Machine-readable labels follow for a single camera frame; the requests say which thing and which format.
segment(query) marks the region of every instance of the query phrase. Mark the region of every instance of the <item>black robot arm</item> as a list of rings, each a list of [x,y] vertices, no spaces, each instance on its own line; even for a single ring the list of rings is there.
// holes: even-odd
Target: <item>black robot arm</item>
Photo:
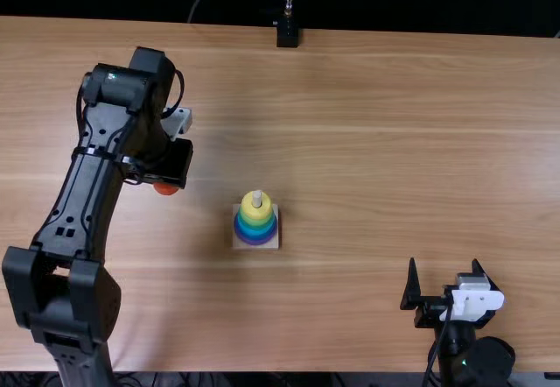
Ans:
[[[402,310],[416,309],[416,328],[434,330],[422,387],[433,380],[431,366],[438,359],[442,387],[506,387],[515,352],[495,337],[476,338],[504,302],[503,293],[475,259],[471,273],[458,273],[455,285],[441,296],[423,296],[414,258],[401,300]]]
[[[121,290],[103,267],[105,243],[123,182],[185,187],[193,145],[162,127],[176,73],[164,53],[139,47],[128,68],[100,64],[86,75],[59,197],[31,247],[4,256],[16,321],[52,354],[65,387],[117,385],[107,339]]]

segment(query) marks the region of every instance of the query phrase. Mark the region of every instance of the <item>blue ring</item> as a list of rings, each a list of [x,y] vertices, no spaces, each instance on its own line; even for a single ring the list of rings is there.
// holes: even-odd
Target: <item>blue ring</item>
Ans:
[[[272,227],[272,230],[270,231],[270,233],[268,235],[266,235],[265,237],[255,240],[255,239],[251,239],[248,238],[246,236],[244,236],[241,231],[239,230],[239,227],[237,226],[237,220],[234,221],[234,229],[235,229],[235,233],[237,234],[237,236],[239,237],[240,240],[242,240],[244,243],[249,244],[249,245],[260,245],[260,244],[265,244],[266,242],[270,241],[274,235],[277,232],[277,228],[278,228],[278,222],[277,220],[274,220],[274,226]]]
[[[263,238],[270,232],[272,227],[274,227],[274,222],[276,221],[276,219],[276,215],[273,214],[269,222],[266,222],[265,225],[262,225],[261,227],[252,227],[243,220],[241,214],[237,214],[237,216],[235,217],[235,223],[237,224],[241,233],[244,234],[247,238],[259,239]]]

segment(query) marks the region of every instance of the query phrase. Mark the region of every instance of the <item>wooden table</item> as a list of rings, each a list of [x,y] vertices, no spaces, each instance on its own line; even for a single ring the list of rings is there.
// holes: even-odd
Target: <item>wooden table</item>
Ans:
[[[98,62],[166,51],[194,157],[171,198],[126,186],[107,245],[117,370],[424,370],[399,310],[409,257],[441,293],[477,257],[507,305],[479,335],[518,371],[560,369],[560,41],[0,18],[0,256],[27,247],[76,143]],[[282,248],[236,252],[231,205],[261,188]],[[0,369],[54,369],[0,282]]]

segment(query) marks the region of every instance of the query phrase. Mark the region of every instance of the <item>purple ring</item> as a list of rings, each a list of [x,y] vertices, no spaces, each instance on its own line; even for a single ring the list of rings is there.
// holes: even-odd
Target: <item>purple ring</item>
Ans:
[[[239,237],[240,240],[242,240],[244,243],[249,244],[249,245],[261,245],[261,244],[267,243],[277,234],[277,228],[278,228],[278,219],[275,219],[275,222],[274,222],[274,225],[272,226],[270,234],[265,236],[264,238],[255,240],[255,239],[247,238],[246,236],[244,236],[243,233],[241,232],[240,228],[239,228],[239,224],[237,223],[237,220],[236,219],[234,220],[235,234]]]

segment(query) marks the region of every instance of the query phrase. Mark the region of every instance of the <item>rainbow stacking rings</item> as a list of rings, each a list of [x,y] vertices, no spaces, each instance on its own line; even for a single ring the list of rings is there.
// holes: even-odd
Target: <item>rainbow stacking rings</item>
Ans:
[[[269,241],[278,231],[270,197],[260,190],[245,194],[234,219],[237,236],[250,245]]]

